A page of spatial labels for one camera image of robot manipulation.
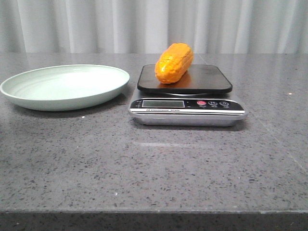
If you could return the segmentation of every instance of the gray speckled countertop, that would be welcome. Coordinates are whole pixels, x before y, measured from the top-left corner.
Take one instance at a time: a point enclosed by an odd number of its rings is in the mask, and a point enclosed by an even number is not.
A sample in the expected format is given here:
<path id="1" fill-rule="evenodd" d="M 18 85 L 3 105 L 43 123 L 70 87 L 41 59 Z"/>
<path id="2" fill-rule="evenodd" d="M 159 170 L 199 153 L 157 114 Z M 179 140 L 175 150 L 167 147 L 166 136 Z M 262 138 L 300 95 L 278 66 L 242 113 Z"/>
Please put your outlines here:
<path id="1" fill-rule="evenodd" d="M 0 53 L 0 82 L 115 66 L 122 94 L 70 112 L 0 95 L 0 230 L 308 230 L 308 55 L 196 54 L 249 110 L 229 128 L 144 126 L 128 113 L 159 54 Z"/>

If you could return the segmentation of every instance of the corn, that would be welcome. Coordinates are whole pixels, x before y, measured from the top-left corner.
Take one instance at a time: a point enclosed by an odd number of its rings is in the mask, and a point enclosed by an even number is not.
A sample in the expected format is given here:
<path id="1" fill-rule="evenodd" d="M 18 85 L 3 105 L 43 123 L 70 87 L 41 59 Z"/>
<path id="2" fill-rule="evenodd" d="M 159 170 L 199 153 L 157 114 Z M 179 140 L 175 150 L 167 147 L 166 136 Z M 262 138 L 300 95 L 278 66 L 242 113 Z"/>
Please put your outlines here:
<path id="1" fill-rule="evenodd" d="M 173 43 L 162 53 L 155 65 L 156 78 L 161 83 L 175 83 L 193 62 L 193 52 L 185 43 Z"/>

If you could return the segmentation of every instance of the kitchen scale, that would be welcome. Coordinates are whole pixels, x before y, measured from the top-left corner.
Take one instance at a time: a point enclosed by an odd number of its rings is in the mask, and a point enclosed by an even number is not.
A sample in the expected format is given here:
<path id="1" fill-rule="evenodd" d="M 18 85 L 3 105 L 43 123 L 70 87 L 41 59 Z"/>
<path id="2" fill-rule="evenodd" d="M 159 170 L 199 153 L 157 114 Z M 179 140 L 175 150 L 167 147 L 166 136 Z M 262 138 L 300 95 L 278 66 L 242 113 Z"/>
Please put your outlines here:
<path id="1" fill-rule="evenodd" d="M 232 84 L 213 65 L 193 64 L 182 78 L 162 84 L 155 64 L 142 68 L 129 112 L 144 125 L 229 127 L 247 117 Z"/>

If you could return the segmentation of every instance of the white curtain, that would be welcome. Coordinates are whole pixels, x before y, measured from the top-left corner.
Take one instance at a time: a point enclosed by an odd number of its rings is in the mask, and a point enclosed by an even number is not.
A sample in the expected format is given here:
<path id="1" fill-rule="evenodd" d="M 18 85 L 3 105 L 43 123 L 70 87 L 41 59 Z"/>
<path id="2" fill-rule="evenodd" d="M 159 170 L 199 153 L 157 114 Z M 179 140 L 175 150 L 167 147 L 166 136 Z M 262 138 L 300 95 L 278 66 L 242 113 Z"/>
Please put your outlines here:
<path id="1" fill-rule="evenodd" d="M 0 52 L 308 53 L 307 0 L 0 0 Z"/>

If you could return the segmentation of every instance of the button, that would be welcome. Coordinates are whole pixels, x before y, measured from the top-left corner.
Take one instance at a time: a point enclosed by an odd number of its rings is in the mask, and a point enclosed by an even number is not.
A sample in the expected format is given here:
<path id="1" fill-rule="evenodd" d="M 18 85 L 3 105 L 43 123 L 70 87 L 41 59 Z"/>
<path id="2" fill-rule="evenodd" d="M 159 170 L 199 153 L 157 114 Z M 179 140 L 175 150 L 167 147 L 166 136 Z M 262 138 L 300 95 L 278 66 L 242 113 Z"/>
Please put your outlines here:
<path id="1" fill-rule="evenodd" d="M 217 102 L 216 101 L 209 101 L 208 104 L 211 105 L 211 106 L 216 106 Z"/>
<path id="2" fill-rule="evenodd" d="M 206 105 L 206 102 L 203 101 L 203 100 L 198 100 L 198 101 L 197 101 L 197 104 L 198 104 L 198 105 Z"/>
<path id="3" fill-rule="evenodd" d="M 221 106 L 229 106 L 229 103 L 226 102 L 226 101 L 220 101 L 219 104 L 220 104 Z"/>

